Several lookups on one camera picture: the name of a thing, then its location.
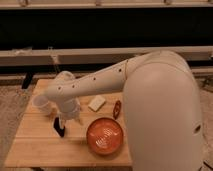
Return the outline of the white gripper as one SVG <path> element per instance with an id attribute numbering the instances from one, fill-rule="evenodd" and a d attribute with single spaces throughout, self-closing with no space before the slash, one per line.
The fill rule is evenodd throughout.
<path id="1" fill-rule="evenodd" d="M 71 99 L 69 101 L 58 103 L 59 109 L 59 127 L 60 129 L 65 128 L 66 120 L 77 118 L 80 125 L 83 125 L 83 119 L 80 114 L 80 102 L 78 99 Z"/>

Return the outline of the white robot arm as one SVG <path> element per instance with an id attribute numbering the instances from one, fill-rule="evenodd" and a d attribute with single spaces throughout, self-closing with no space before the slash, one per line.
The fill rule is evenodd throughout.
<path id="1" fill-rule="evenodd" d="M 188 64 L 175 52 L 151 52 L 79 79 L 58 74 L 45 95 L 66 112 L 75 97 L 119 91 L 133 171 L 201 170 L 199 88 Z"/>

